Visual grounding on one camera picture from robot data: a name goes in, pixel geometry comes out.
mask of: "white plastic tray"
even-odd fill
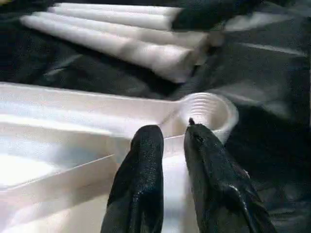
[[[146,124],[166,138],[163,232],[195,232],[183,154],[189,117],[223,142],[238,120],[209,93],[162,101],[1,83],[0,232],[99,232],[118,163]]]

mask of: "gloved finger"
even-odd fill
[[[252,12],[262,0],[187,0],[172,21],[174,31],[209,31],[236,15]]]
[[[140,128],[108,199],[101,233],[160,233],[163,223],[164,140],[160,128]]]
[[[191,121],[184,147],[200,232],[276,233],[247,172],[211,130]]]

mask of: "white cylindrical roll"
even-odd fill
[[[164,31],[169,31],[171,29],[171,17],[169,16],[103,10],[69,9],[63,7],[49,7],[48,11],[64,16],[86,18],[142,28]]]
[[[174,83],[185,82],[194,67],[192,51],[184,47],[156,45],[37,16],[24,16],[20,21],[29,28],[150,68]]]
[[[207,45],[207,33],[186,32],[174,33],[168,31],[159,31],[140,27],[133,27],[123,24],[107,23],[83,18],[61,16],[49,12],[35,12],[33,15],[43,17],[58,22],[75,25],[81,28],[87,28],[105,33],[111,33],[122,37],[134,38],[141,41],[151,42],[159,45],[178,45],[193,49],[201,53]]]
[[[55,6],[69,9],[94,9],[104,11],[121,11],[132,13],[145,13],[151,15],[171,16],[178,13],[181,8],[164,6],[134,6],[134,5],[109,5],[109,4],[80,4],[56,3]]]

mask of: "dark surface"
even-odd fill
[[[307,17],[263,6],[262,11],[293,17],[228,34],[225,45],[193,77],[176,85],[146,69],[21,27],[17,16],[51,3],[23,2],[28,5],[0,8],[1,81],[154,99],[176,100],[206,90],[224,95],[240,113],[226,148],[248,171],[277,231],[310,232],[311,23]],[[302,3],[293,5],[299,9]]]

